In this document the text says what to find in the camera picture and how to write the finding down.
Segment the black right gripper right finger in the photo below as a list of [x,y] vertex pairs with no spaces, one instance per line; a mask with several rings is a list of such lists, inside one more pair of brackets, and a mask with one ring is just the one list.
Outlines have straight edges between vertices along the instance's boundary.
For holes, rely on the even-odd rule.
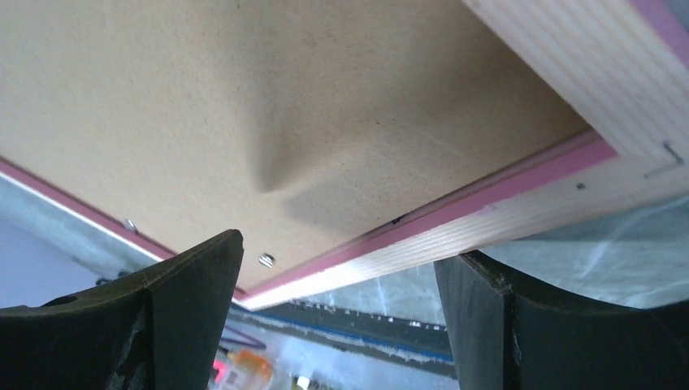
[[462,389],[685,389],[688,304],[636,309],[479,251],[434,265]]

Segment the brown backing board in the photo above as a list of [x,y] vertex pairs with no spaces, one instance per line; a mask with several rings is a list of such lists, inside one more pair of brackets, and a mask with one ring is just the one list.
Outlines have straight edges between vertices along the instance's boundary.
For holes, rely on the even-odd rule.
[[586,122],[460,1],[4,1],[1,154],[239,285]]

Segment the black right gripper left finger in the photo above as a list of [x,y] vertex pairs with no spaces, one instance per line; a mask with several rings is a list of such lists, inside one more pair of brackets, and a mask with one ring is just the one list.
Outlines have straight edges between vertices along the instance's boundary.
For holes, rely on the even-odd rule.
[[2,388],[206,388],[243,253],[230,229],[107,284],[3,309]]

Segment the pink wooden picture frame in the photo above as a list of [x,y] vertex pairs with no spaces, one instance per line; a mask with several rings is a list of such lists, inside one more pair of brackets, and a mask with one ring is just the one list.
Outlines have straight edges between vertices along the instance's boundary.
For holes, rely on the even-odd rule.
[[[586,122],[522,158],[270,279],[258,309],[688,191],[685,1],[460,1]],[[2,174],[141,251],[175,252],[1,154]]]

